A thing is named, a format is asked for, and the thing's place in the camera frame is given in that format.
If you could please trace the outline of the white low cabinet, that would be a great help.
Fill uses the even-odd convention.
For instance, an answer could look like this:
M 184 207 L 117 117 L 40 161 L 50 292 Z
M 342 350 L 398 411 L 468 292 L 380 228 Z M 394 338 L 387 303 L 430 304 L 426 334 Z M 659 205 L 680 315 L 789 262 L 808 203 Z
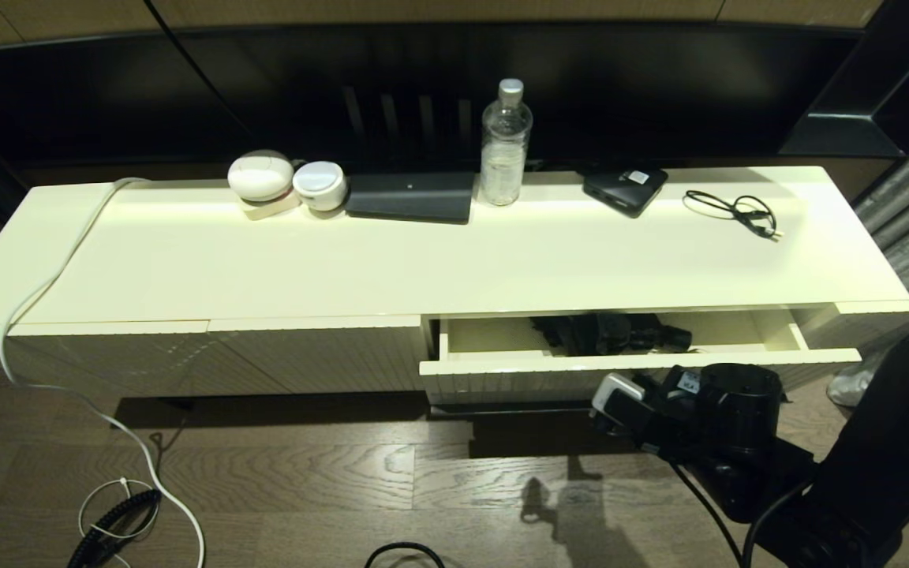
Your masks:
M 12 328 L 420 314 L 437 361 L 444 320 L 594 312 L 783 309 L 810 344 L 859 351 L 909 293 L 822 168 L 754 166 L 672 171 L 638 219 L 564 172 L 466 224 L 253 222 L 220 180 L 37 187 L 0 233 L 0 330 L 16 308 Z M 32 382 L 126 396 L 15 339 L 7 357 Z

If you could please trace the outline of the cream drawer with black handle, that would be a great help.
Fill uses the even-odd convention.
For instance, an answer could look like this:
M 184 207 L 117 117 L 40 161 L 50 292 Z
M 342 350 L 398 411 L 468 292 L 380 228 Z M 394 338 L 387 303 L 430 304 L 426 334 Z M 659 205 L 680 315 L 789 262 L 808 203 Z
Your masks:
M 685 353 L 571 357 L 553 349 L 527 319 L 451 319 L 440 324 L 437 361 L 420 364 L 429 401 L 455 404 L 581 402 L 611 372 L 663 379 L 671 367 L 757 364 L 776 372 L 786 391 L 861 360 L 852 348 L 810 344 L 792 312 L 678 312 L 661 321 L 691 331 Z

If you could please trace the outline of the cream glossy cabinet door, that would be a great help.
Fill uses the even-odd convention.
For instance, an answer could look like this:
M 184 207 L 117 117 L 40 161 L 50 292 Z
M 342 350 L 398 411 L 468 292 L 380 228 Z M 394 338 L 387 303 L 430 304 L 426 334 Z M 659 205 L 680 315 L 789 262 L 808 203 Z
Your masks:
M 23 324 L 9 339 L 88 373 L 126 396 L 211 397 L 289 393 L 238 348 L 239 331 L 207 321 Z

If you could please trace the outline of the black glossy wall frame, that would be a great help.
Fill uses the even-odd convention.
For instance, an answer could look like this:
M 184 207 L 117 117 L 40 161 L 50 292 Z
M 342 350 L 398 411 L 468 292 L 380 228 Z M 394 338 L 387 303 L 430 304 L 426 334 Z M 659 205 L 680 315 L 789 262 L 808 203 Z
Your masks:
M 780 154 L 909 155 L 909 0 L 884 0 Z

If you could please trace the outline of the clear plastic water bottle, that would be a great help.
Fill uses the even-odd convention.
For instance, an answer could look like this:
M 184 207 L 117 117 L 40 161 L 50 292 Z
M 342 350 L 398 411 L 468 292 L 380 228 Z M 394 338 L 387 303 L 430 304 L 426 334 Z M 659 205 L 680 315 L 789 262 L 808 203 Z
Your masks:
M 519 198 L 526 171 L 533 112 L 523 101 L 524 83 L 505 78 L 496 100 L 482 115 L 480 194 L 493 206 L 505 207 Z

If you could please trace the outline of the black umbrella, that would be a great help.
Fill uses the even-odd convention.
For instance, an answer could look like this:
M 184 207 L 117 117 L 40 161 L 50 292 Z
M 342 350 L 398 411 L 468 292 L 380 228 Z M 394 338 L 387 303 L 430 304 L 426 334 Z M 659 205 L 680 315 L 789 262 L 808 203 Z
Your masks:
M 686 353 L 693 335 L 667 326 L 652 313 L 594 312 L 531 319 L 553 352 L 569 357 L 617 356 L 625 353 Z

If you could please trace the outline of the large white round device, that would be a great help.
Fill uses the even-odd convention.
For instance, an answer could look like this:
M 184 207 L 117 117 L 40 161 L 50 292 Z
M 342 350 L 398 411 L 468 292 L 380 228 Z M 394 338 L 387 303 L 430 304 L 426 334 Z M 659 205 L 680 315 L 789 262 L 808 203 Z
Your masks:
M 291 189 L 294 173 L 292 162 L 282 152 L 259 150 L 235 159 L 226 179 L 242 200 L 267 202 Z

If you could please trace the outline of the cream device base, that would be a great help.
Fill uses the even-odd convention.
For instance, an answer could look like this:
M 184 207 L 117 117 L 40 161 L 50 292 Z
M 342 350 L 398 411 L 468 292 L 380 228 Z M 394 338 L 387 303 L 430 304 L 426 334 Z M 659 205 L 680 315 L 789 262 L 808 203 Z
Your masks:
M 285 192 L 267 201 L 239 199 L 238 204 L 247 219 L 259 222 L 259 220 L 268 219 L 268 217 L 281 215 L 299 208 L 302 205 L 302 201 L 294 192 Z

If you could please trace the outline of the black flat rectangular box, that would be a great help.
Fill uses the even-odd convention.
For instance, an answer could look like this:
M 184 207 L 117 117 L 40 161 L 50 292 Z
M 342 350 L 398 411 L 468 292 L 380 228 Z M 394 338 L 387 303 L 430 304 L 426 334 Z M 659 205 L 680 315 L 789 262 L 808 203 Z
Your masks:
M 466 224 L 473 185 L 470 172 L 354 175 L 344 210 L 363 219 Z

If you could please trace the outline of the black television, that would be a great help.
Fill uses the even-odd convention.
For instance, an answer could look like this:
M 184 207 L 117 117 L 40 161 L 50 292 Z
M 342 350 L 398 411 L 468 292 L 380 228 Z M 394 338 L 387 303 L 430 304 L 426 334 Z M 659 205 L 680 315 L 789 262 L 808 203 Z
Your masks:
M 270 148 L 368 168 L 477 166 L 517 78 L 552 164 L 775 152 L 862 33 L 707 23 L 217 28 L 0 48 L 16 166 L 205 162 Z

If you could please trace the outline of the white round jar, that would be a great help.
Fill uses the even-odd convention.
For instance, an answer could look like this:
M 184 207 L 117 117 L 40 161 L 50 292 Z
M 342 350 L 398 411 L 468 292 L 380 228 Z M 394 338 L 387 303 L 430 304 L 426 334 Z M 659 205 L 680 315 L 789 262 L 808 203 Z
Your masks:
M 293 187 L 303 204 L 318 212 L 339 209 L 349 196 L 342 167 L 328 161 L 300 166 L 293 175 Z

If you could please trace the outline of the small black box white label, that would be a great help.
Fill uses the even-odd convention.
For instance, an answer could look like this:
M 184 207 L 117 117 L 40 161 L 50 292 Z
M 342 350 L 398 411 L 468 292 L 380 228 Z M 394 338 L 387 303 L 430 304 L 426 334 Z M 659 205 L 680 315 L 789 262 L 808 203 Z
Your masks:
M 600 204 L 637 219 L 656 199 L 667 180 L 668 173 L 658 169 L 594 173 L 583 177 L 583 191 Z

